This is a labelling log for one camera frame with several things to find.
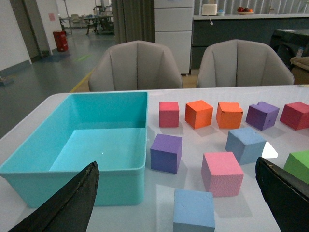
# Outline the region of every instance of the yellow floor line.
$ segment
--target yellow floor line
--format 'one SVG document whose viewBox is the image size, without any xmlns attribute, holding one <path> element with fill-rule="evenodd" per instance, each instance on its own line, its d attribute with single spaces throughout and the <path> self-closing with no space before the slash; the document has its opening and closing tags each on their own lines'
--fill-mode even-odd
<svg viewBox="0 0 309 232">
<path fill-rule="evenodd" d="M 74 93 L 74 92 L 79 88 L 79 86 L 81 86 L 81 85 L 83 84 L 83 82 L 89 78 L 89 76 L 91 75 L 92 72 L 93 72 L 93 70 L 92 70 L 90 73 L 88 73 L 87 76 L 85 76 L 85 77 L 84 77 L 84 78 L 83 78 L 83 79 L 70 91 L 70 93 Z"/>
</svg>

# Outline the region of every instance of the red trash can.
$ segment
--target red trash can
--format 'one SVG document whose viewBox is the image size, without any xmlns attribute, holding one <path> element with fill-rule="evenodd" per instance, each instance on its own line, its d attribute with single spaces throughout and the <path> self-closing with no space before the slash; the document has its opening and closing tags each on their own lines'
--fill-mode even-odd
<svg viewBox="0 0 309 232">
<path fill-rule="evenodd" d="M 53 32 L 58 52 L 68 50 L 68 42 L 65 31 L 57 30 Z"/>
</svg>

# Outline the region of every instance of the foam cube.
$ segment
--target foam cube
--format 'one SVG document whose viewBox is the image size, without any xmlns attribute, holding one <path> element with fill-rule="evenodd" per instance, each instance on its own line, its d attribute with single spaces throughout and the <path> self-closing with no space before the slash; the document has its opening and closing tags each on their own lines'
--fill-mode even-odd
<svg viewBox="0 0 309 232">
<path fill-rule="evenodd" d="M 174 232 L 213 232 L 214 206 L 211 192 L 175 189 Z"/>
<path fill-rule="evenodd" d="M 217 123 L 222 129 L 236 129 L 240 127 L 243 110 L 238 102 L 219 102 L 217 108 Z"/>
<path fill-rule="evenodd" d="M 176 174 L 182 157 L 182 142 L 182 137 L 158 134 L 150 148 L 151 168 Z"/>
<path fill-rule="evenodd" d="M 278 107 L 260 101 L 257 105 L 249 106 L 246 122 L 263 131 L 275 125 L 278 113 Z"/>
<path fill-rule="evenodd" d="M 201 174 L 205 190 L 214 197 L 239 194 L 243 171 L 233 152 L 204 153 Z"/>
<path fill-rule="evenodd" d="M 252 128 L 230 130 L 225 145 L 226 151 L 234 153 L 240 165 L 255 163 L 262 156 L 266 140 Z"/>
<path fill-rule="evenodd" d="M 285 104 L 280 122 L 294 130 L 309 128 L 309 105 L 302 102 Z"/>
<path fill-rule="evenodd" d="M 213 107 L 203 100 L 189 102 L 185 105 L 184 120 L 194 129 L 211 124 Z"/>
<path fill-rule="evenodd" d="M 179 106 L 176 101 L 162 101 L 159 103 L 159 126 L 179 126 Z"/>
<path fill-rule="evenodd" d="M 283 169 L 309 184 L 309 150 L 290 153 Z"/>
</svg>

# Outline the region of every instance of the doorway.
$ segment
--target doorway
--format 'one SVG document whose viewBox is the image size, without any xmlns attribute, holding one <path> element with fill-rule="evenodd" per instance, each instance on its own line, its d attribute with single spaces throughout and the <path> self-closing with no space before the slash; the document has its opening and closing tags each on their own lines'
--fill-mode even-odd
<svg viewBox="0 0 309 232">
<path fill-rule="evenodd" d="M 31 62 L 41 59 L 41 53 L 24 0 L 10 0 Z"/>
</svg>

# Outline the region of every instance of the gray chair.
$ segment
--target gray chair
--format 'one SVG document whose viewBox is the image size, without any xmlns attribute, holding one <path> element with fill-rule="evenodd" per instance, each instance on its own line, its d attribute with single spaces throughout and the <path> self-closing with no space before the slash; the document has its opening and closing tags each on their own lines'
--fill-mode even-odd
<svg viewBox="0 0 309 232">
<path fill-rule="evenodd" d="M 292 85 L 294 77 L 268 45 L 230 40 L 207 47 L 197 87 Z"/>
<path fill-rule="evenodd" d="M 82 26 L 81 26 L 81 19 L 80 19 L 80 17 L 78 16 L 78 14 L 74 14 L 74 15 L 71 14 L 70 20 L 71 20 L 73 29 L 74 29 L 74 25 L 75 25 L 75 24 L 78 24 L 78 26 L 79 26 L 80 28 L 82 28 Z"/>
<path fill-rule="evenodd" d="M 110 47 L 89 77 L 90 91 L 182 88 L 171 50 L 133 41 Z"/>
</svg>

